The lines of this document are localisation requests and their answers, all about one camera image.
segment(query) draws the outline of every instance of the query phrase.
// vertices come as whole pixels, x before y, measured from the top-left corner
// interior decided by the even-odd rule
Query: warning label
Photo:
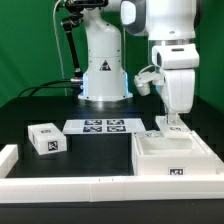
[[[110,68],[107,60],[104,61],[103,65],[100,68],[100,71],[111,71],[111,68]]]

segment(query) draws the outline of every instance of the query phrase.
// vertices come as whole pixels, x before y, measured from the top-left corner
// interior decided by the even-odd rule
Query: green backdrop
[[[224,18],[223,0],[204,0],[204,17],[197,28],[196,44],[200,53],[195,94],[224,113]],[[61,79],[59,57],[54,37],[52,12],[54,0],[2,1],[0,7],[0,105],[16,97],[23,89]],[[59,39],[65,77],[73,76],[67,40],[60,21],[68,13],[57,13]],[[121,31],[119,13],[104,13],[103,18]],[[82,69],[87,68],[87,46],[83,26],[74,30]],[[126,34],[126,71],[129,89],[137,91],[133,77],[148,64],[146,37]],[[63,95],[63,90],[43,90],[40,95]]]

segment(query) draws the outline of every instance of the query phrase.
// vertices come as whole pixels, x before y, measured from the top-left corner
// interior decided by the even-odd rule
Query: black tabletop
[[[147,130],[157,130],[155,116],[163,114],[158,96],[138,96],[131,104],[112,109],[82,106],[74,103],[72,97],[16,98],[0,109],[0,148],[6,144],[19,146],[20,161],[9,177],[132,175],[130,134],[68,136],[68,152],[40,157],[28,140],[27,126],[51,122],[62,130],[68,119],[141,118]],[[223,114],[195,97],[192,111],[181,117],[223,158]],[[99,144],[102,141],[108,151],[105,156],[104,147]],[[89,145],[102,156],[91,154]],[[55,163],[58,168],[52,169]],[[224,223],[223,211],[224,200],[1,204],[0,220],[2,223]]]

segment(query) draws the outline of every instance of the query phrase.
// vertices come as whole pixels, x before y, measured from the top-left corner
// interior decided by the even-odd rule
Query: small white cube
[[[39,155],[67,150],[66,137],[52,123],[30,125],[28,134]]]

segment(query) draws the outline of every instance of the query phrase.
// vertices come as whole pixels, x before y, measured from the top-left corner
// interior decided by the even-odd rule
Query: white container
[[[165,138],[156,131],[133,134],[132,163],[136,176],[208,175],[223,166],[194,131],[187,138]]]
[[[39,155],[67,150],[66,137],[52,123],[28,126],[28,134]]]

